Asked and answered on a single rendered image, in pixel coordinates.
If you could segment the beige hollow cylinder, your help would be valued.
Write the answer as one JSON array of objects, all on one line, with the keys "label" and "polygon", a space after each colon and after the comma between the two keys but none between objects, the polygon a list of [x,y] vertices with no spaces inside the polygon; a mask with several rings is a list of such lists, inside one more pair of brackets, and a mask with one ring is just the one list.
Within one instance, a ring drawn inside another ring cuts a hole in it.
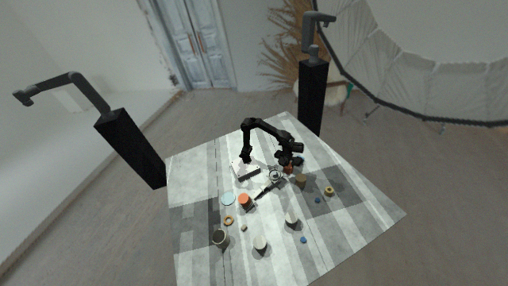
[{"label": "beige hollow cylinder", "polygon": [[212,235],[212,241],[220,249],[224,249],[229,246],[230,239],[227,233],[223,229],[216,229]]}]

